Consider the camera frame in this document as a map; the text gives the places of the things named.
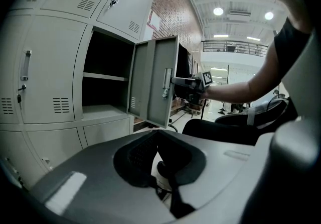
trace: cable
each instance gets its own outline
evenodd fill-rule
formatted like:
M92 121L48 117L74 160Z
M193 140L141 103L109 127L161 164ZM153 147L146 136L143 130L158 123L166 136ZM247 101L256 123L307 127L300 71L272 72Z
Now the cable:
M177 128L175 128L172 124L169 124L169 127L175 129L175 131L178 133L179 131L177 130Z
M207 99L205 99L205 101L204 101L204 105L203 105L203 109L202 109L202 115L201 115L201 120L203 119L203 113L204 113L204 108L205 108L205 105L206 105L206 101L207 101Z
M267 107L266 107L266 113L267 113L267 110L269 110L270 102L267 104Z

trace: person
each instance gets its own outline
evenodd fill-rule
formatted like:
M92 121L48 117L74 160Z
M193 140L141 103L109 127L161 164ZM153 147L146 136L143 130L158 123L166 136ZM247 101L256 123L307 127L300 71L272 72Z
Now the person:
M287 8L288 17L282 30L274 37L268 47L265 62L258 73L247 82L209 86L202 94L201 99L234 104L247 103L258 100L280 84L281 79L306 46L313 30L313 24L304 0L278 1ZM221 129L225 129L221 132L224 137L231 130L219 127L216 123L192 120L186 124L183 134L218 140L219 134L217 132L220 132Z

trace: balcony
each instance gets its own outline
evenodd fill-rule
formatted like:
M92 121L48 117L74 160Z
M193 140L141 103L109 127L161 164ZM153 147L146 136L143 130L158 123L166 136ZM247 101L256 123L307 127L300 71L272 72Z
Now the balcony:
M204 52L242 53L265 57L268 46L232 40L207 40L203 42Z

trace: floor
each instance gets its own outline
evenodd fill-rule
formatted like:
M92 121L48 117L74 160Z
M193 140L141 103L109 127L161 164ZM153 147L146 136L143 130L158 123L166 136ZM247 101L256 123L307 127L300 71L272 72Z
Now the floor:
M222 106L223 106L223 103L221 103L219 101L212 100L210 102L210 105L204 108L203 119L206 121L214 122L218 117L223 116L222 114L218 113L220 111L219 109L221 109ZM185 124L189 120L191 120L191 117L192 117L191 114L185 113L184 111L180 111L177 114L171 116L172 125L177 128L179 133L182 133L183 129L185 127ZM201 115L193 115L193 119L200 119L200 118L201 118ZM144 129L137 131L136 133L149 131L149 130L153 130L153 129L144 128ZM175 131L171 127L167 127L167 130Z

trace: white wall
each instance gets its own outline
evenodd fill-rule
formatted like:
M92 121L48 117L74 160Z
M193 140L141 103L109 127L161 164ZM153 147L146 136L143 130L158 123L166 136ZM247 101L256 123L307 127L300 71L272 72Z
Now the white wall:
M265 57L243 54L243 53L227 53L227 52L202 52L201 62L226 62L229 64L243 64L254 67L262 67Z
M230 68L229 69L229 78L228 78L228 84L235 84L239 82L246 82L250 80L253 77L253 69L246 70L246 69L240 69L240 68ZM260 105L264 102L269 102L273 98L273 92L270 91L265 96L261 97L260 99L252 102L251 106Z

